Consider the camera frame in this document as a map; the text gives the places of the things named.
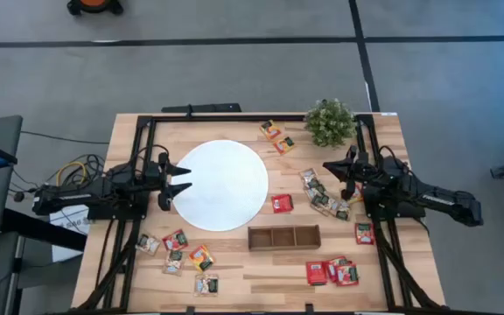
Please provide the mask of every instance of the white round board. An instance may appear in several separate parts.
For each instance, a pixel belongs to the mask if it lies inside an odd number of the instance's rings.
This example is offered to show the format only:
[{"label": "white round board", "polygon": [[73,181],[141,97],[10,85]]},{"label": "white round board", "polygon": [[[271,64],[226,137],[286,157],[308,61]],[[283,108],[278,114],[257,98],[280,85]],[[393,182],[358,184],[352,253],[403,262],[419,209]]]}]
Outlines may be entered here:
[{"label": "white round board", "polygon": [[260,211],[268,194],[268,172],[248,146],[229,140],[203,143],[177,164],[192,172],[172,177],[192,183],[172,201],[188,223],[207,231],[238,228]]}]

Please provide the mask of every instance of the red package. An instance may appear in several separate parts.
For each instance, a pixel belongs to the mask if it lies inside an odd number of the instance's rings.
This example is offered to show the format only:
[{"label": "red package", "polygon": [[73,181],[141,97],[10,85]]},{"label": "red package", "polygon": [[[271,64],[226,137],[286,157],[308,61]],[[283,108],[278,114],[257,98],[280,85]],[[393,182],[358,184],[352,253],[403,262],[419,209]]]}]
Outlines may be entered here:
[{"label": "red package", "polygon": [[326,272],[328,273],[330,281],[336,282],[338,280],[338,274],[336,273],[336,269],[339,266],[346,266],[349,263],[351,262],[349,262],[345,256],[338,256],[336,258],[333,258],[332,260],[324,262],[324,267]]},{"label": "red package", "polygon": [[293,199],[289,194],[271,197],[274,214],[286,213],[293,210]]},{"label": "red package", "polygon": [[357,273],[357,266],[352,263],[347,266],[338,266],[336,268],[336,285],[356,285],[359,284],[359,274]]},{"label": "red package", "polygon": [[324,285],[328,282],[323,262],[306,263],[306,281],[309,285]]},{"label": "red package", "polygon": [[372,223],[355,223],[355,239],[357,244],[373,245],[375,230]]},{"label": "red package", "polygon": [[181,229],[165,236],[163,243],[167,250],[180,250],[188,246],[188,240]]}]

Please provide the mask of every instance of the yellow cable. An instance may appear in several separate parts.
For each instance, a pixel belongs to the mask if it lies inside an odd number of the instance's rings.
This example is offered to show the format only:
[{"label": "yellow cable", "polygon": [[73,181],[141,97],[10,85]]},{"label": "yellow cable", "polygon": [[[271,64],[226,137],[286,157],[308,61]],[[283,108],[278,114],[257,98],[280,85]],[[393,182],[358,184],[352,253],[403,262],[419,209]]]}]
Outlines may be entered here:
[{"label": "yellow cable", "polygon": [[69,164],[65,164],[62,168],[59,169],[58,176],[56,177],[56,186],[59,186],[60,183],[61,183],[61,173],[67,167],[74,166],[74,165],[78,165],[78,166],[80,166],[80,168],[83,169],[83,178],[80,179],[80,183],[82,184],[83,181],[85,181],[85,177],[87,176],[87,168],[85,167],[85,165],[83,163],[81,163],[81,162],[71,162]]}]

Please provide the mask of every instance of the white paper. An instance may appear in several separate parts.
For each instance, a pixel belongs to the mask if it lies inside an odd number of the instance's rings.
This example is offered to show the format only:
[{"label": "white paper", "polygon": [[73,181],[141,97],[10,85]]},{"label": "white paper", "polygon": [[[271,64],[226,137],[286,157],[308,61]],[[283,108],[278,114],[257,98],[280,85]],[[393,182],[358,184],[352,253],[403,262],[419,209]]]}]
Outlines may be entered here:
[{"label": "white paper", "polygon": [[[77,233],[81,231],[86,235],[88,234],[90,225],[88,224],[87,220],[87,213],[88,213],[87,206],[85,205],[66,206],[62,209],[62,211],[63,213],[61,211],[58,211],[57,213],[51,213],[50,223],[52,223],[54,226],[67,228]],[[52,262],[54,263],[81,254],[83,254],[83,252],[78,250],[62,248],[60,246],[52,245]]]},{"label": "white paper", "polygon": [[188,223],[207,231],[238,228],[262,208],[268,194],[268,172],[248,146],[215,140],[194,148],[179,167],[192,172],[171,183],[192,183],[174,198],[176,210]]}]

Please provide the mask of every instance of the gray floor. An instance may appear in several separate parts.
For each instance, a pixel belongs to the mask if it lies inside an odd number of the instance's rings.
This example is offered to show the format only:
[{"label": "gray floor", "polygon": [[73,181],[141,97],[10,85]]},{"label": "gray floor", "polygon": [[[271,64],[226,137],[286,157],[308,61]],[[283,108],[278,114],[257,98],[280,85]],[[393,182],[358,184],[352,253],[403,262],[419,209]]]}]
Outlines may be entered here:
[{"label": "gray floor", "polygon": [[[81,18],[65,2],[0,0],[0,41],[354,34],[339,0],[125,0],[122,17]],[[502,0],[358,2],[367,36],[504,35]],[[482,201],[484,227],[429,213],[447,304],[504,312],[504,180],[489,176],[504,163],[504,43],[367,49],[381,110],[399,113],[418,177]],[[211,102],[294,111],[327,97],[369,110],[355,44],[0,48],[0,116],[20,114],[25,130],[64,137],[107,140],[122,112]],[[71,158],[106,149],[23,135],[17,169],[41,181]],[[27,202],[9,206],[32,214]],[[33,264],[50,257],[45,244],[30,242],[25,252]],[[68,281],[27,290],[21,312],[64,311],[75,268],[60,272],[71,273]]]}]

